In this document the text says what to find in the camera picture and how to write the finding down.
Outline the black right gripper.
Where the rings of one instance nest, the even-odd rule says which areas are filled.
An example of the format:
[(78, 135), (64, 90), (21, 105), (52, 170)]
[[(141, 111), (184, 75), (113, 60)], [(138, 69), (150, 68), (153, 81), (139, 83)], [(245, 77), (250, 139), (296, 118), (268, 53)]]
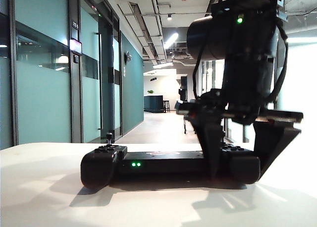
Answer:
[(191, 99), (190, 102), (178, 101), (175, 104), (176, 113), (184, 115), (196, 132), (210, 178), (216, 176), (219, 167), (222, 142), (220, 123), (223, 118), (230, 118), (243, 125), (254, 123), (254, 152), (260, 159), (260, 176), (263, 176), (279, 154), (301, 133), (300, 129), (293, 126), (293, 122), (302, 121), (301, 112), (267, 108), (239, 111), (229, 110), (226, 106), (220, 89), (211, 89), (198, 99)]

